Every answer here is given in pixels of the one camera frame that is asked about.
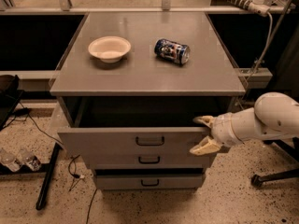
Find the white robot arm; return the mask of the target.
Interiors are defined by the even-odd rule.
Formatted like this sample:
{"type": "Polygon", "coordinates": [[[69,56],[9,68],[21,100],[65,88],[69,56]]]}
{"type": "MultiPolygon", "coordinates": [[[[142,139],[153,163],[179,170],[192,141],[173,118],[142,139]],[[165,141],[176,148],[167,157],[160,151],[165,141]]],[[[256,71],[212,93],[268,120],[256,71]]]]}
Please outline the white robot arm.
{"type": "Polygon", "coordinates": [[[256,100],[254,107],[217,117],[196,117],[193,121],[210,129],[209,135],[190,149],[193,155],[203,156],[250,139],[264,141],[298,137],[299,103],[286,94],[268,92],[256,100]]]}

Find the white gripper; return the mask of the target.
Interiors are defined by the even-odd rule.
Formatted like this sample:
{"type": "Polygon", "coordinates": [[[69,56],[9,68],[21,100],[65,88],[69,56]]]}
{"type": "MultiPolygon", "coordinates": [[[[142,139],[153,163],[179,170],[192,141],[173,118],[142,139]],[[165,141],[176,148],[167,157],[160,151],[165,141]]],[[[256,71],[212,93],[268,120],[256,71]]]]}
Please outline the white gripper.
{"type": "Polygon", "coordinates": [[[211,128],[213,138],[206,136],[202,141],[190,149],[195,156],[203,156],[206,154],[216,153],[221,150],[221,145],[232,147],[239,145],[241,141],[236,137],[232,125],[232,113],[213,116],[199,116],[192,121],[197,124],[206,125],[211,128]]]}

